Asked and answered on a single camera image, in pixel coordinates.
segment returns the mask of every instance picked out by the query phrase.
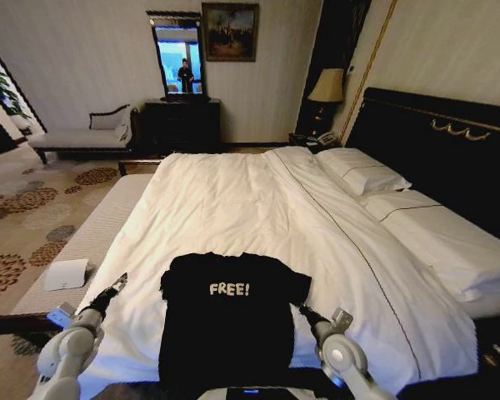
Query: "framed painting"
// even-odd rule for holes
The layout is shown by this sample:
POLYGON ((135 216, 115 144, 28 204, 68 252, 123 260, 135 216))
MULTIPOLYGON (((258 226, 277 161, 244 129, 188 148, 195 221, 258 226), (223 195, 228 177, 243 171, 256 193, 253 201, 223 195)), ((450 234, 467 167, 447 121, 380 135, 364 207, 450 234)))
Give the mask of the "framed painting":
POLYGON ((203 2, 208 61, 256 61, 259 4, 203 2))

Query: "chaise lounge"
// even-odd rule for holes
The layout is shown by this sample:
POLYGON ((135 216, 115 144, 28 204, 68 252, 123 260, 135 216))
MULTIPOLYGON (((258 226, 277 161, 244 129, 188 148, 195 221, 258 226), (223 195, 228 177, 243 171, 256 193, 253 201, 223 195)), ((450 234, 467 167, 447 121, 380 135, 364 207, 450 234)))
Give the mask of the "chaise lounge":
POLYGON ((60 129, 33 135, 28 144, 47 163, 45 152, 132 153, 138 149, 138 110, 129 104, 111 112, 91 112, 89 129, 60 129))

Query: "carpet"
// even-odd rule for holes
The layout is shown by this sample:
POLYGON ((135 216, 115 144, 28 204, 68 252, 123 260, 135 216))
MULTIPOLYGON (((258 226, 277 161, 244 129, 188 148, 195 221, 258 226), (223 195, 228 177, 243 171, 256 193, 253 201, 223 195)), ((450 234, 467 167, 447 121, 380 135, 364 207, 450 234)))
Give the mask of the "carpet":
MULTIPOLYGON (((120 178, 117 161, 52 159, 28 146, 0 155, 0 314, 9 313, 120 178)), ((0 399, 25 399, 39 349, 0 336, 0 399)))

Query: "dresser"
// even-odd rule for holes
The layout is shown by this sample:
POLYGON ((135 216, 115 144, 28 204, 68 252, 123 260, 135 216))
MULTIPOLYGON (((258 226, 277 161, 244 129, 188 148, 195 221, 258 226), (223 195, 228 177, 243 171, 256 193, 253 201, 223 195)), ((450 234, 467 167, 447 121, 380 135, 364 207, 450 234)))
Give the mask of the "dresser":
POLYGON ((141 132, 150 153, 217 153, 220 140, 220 100, 207 102, 147 102, 140 114, 141 132))

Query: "lamp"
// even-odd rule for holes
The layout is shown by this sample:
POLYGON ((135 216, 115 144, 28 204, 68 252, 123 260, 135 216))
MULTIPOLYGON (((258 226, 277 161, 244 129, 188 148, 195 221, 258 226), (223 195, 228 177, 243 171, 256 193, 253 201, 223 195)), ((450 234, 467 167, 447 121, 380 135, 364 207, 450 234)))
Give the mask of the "lamp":
MULTIPOLYGON (((324 68, 320 72, 315 88, 307 96, 307 100, 319 103, 340 103, 343 99, 343 69, 324 68)), ((320 107, 315 115, 315 126, 311 132, 313 136, 329 128, 334 110, 335 104, 329 106, 323 104, 320 107)))
POLYGON ((322 103, 338 103, 343 97, 343 70, 341 68, 325 68, 308 100, 322 103))

